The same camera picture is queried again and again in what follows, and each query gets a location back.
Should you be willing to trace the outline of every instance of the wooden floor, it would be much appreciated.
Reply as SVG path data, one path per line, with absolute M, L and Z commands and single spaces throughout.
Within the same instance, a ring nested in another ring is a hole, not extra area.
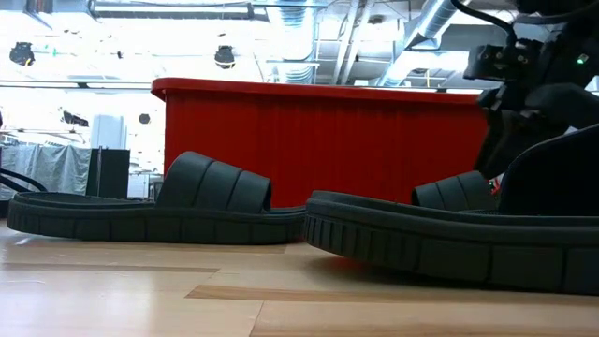
M 599 336 L 599 298 L 423 286 L 303 243 L 73 242 L 0 224 L 0 248 L 0 336 Z

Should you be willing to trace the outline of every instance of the ceiling light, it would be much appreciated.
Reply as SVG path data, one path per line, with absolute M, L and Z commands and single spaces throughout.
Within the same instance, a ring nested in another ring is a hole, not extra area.
M 222 69 L 231 69 L 235 66 L 235 56 L 233 56 L 233 47 L 219 46 L 214 55 L 214 62 Z

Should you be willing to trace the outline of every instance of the gray curtain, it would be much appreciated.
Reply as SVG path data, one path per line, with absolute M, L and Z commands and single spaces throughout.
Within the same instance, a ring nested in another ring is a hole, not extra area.
M 51 192 L 84 195 L 91 156 L 91 149 L 73 146 L 7 146 L 2 148 L 2 169 L 35 179 Z M 36 190 L 27 183 L 15 182 Z M 12 198 L 14 193 L 3 185 L 0 188 L 1 199 Z

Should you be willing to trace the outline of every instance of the red ribbed panel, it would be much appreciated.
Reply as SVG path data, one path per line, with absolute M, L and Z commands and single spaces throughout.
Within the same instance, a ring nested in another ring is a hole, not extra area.
M 313 190 L 410 202 L 472 169 L 486 122 L 473 95 L 160 79 L 165 168 L 195 151 L 272 180 L 274 207 Z

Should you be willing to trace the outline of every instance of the spotlight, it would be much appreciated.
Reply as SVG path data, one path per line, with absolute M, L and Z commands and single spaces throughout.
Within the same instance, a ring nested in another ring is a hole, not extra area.
M 143 125 L 149 124 L 150 123 L 150 115 L 147 113 L 142 113 L 139 116 L 139 122 L 142 123 Z
M 222 69 L 230 69 L 235 66 L 235 56 L 233 56 L 233 47 L 219 46 L 214 55 L 214 62 Z
M 79 125 L 83 127 L 90 126 L 89 122 L 86 119 L 83 119 L 79 116 L 75 116 L 74 114 L 66 110 L 63 111 L 63 118 L 61 118 L 61 121 L 71 125 Z
M 17 42 L 8 55 L 10 61 L 21 66 L 31 66 L 36 61 L 36 57 L 31 51 L 31 46 L 31 42 Z

